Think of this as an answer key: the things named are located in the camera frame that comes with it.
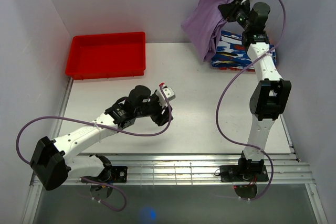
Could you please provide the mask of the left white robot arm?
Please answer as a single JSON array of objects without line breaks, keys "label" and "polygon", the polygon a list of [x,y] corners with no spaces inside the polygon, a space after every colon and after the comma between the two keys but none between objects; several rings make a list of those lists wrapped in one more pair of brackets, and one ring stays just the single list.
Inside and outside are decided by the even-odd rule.
[{"label": "left white robot arm", "polygon": [[95,120],[54,139],[41,138],[30,166],[46,190],[54,190],[66,180],[79,178],[98,183],[124,183],[127,167],[114,167],[102,154],[80,156],[99,141],[132,126],[136,119],[150,117],[157,126],[172,120],[168,103],[176,97],[172,88],[161,84],[154,93],[138,85],[128,96],[118,99]]}]

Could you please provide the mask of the purple trousers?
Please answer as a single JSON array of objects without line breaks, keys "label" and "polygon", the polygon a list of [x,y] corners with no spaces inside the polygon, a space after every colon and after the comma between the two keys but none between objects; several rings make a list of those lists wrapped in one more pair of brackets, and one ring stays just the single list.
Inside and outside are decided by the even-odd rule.
[{"label": "purple trousers", "polygon": [[181,27],[196,48],[201,61],[210,61],[216,54],[221,31],[226,24],[218,6],[231,0],[199,0],[196,9]]}]

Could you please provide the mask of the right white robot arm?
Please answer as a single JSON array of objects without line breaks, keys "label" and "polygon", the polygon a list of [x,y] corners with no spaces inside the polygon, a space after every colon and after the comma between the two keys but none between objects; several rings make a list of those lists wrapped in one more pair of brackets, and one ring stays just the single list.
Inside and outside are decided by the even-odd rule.
[{"label": "right white robot arm", "polygon": [[233,0],[219,5],[218,9],[228,22],[237,22],[243,28],[241,42],[254,62],[258,80],[249,102],[253,120],[247,144],[238,163],[221,166],[219,175],[223,182],[267,182],[266,143],[271,127],[285,110],[291,91],[291,82],[278,73],[270,52],[265,31],[270,7],[264,2],[251,6],[249,0]]}]

